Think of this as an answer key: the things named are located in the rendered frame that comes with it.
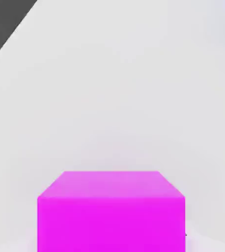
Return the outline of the small magenta cube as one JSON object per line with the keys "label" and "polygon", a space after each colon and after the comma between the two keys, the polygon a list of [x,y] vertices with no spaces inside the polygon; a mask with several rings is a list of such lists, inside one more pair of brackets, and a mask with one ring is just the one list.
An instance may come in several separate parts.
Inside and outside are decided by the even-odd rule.
{"label": "small magenta cube", "polygon": [[185,196],[157,171],[66,171],[37,199],[37,252],[186,252]]}

